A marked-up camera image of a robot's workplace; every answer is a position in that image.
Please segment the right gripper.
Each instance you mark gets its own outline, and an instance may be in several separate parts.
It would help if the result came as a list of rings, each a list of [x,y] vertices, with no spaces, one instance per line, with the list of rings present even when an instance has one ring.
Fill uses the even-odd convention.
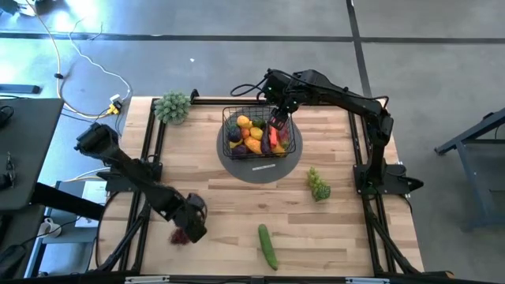
[[[264,76],[265,82],[261,87],[267,103],[275,104],[279,112],[292,114],[298,109],[294,99],[290,97],[289,88],[299,79],[301,72],[284,73],[277,69],[268,69]]]

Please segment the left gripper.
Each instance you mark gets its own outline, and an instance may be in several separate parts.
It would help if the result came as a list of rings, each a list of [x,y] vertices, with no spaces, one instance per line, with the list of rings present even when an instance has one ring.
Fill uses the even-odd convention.
[[[205,222],[208,208],[204,199],[194,192],[187,197],[176,191],[171,193],[173,197],[168,219],[188,233],[188,239],[192,243],[197,243],[207,233]]]

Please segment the red grape bunch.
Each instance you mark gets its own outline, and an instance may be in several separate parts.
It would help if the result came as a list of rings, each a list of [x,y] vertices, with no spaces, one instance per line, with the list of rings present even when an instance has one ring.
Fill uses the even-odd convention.
[[[170,235],[170,243],[172,245],[187,245],[190,239],[181,227],[177,227]]]

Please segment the green cucumber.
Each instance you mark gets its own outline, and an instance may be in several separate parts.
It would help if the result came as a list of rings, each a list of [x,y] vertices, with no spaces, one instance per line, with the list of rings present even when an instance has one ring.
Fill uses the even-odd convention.
[[[279,269],[278,260],[270,239],[269,231],[264,224],[260,224],[258,226],[258,235],[260,239],[261,250],[264,254],[264,258],[267,261],[267,264],[271,269],[277,271]]]

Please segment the green grape bunch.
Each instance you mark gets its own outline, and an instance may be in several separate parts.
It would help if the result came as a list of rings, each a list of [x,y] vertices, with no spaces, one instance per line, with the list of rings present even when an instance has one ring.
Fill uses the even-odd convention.
[[[316,202],[328,199],[331,195],[331,186],[320,177],[319,172],[311,167],[307,175],[312,198]]]

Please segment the white light bar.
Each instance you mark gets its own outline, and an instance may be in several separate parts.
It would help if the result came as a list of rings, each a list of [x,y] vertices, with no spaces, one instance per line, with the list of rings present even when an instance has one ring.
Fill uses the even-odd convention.
[[[346,284],[390,284],[388,278],[362,278],[348,277],[345,278]]]
[[[124,284],[164,284],[169,283],[170,277],[165,275],[149,275],[126,277]]]

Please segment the green potted plant white pot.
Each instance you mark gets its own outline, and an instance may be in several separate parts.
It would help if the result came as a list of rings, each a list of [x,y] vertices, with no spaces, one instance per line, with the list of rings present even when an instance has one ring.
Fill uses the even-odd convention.
[[[155,101],[155,117],[166,125],[180,125],[189,114],[191,100],[182,92],[168,92]]]

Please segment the white paper stack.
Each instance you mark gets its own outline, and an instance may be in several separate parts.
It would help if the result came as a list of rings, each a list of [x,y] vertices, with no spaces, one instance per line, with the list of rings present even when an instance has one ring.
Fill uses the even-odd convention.
[[[82,198],[88,201],[104,205],[107,201],[107,183],[105,181],[86,181]],[[75,224],[78,228],[94,228],[98,226],[98,221],[85,217],[80,217]]]

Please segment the black desk leg beam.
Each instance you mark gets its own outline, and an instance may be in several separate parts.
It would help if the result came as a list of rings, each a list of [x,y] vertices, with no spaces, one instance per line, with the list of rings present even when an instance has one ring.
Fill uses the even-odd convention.
[[[105,210],[105,207],[101,204],[71,195],[42,183],[35,185],[30,202],[93,220],[100,220]]]

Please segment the white mug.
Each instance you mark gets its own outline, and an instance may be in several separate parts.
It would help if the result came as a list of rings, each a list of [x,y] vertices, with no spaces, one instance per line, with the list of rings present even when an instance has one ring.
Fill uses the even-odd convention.
[[[62,232],[62,228],[54,223],[52,218],[45,218],[39,226],[38,236],[45,238],[56,238]]]

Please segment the black desk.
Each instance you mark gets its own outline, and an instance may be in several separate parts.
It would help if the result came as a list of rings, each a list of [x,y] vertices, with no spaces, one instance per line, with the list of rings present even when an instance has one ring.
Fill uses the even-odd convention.
[[[63,102],[60,99],[0,99],[0,108],[13,114],[0,127],[0,175],[8,158],[14,165],[14,185],[0,189],[0,211],[14,211],[29,204]]]

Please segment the flat black bar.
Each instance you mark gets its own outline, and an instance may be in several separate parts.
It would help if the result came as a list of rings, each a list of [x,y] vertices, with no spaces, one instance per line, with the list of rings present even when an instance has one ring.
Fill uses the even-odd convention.
[[[41,87],[28,84],[0,84],[0,92],[13,94],[39,94]]]

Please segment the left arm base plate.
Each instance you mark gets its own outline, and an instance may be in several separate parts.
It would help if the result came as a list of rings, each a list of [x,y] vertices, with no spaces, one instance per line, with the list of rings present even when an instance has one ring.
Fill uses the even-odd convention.
[[[148,176],[153,181],[160,181],[163,169],[162,163],[144,163],[143,167],[147,171]],[[129,181],[126,177],[120,174],[117,169],[113,167],[111,167],[108,172],[99,174],[99,177],[107,182],[106,190],[108,192],[138,191],[138,188],[131,181]]]

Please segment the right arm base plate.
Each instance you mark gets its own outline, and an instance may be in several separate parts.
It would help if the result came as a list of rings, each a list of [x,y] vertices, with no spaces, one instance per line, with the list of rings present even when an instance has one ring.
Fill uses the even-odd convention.
[[[423,181],[407,177],[402,164],[355,165],[353,175],[360,195],[404,195],[424,186]]]

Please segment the grey blue table frame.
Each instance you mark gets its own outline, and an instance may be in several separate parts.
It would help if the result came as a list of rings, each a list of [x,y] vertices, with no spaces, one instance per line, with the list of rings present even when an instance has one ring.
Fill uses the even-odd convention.
[[[505,138],[490,132],[505,129],[505,107],[486,114],[476,125],[434,148],[437,155],[455,150],[477,204],[477,217],[463,227],[465,231],[486,226],[505,226]]]

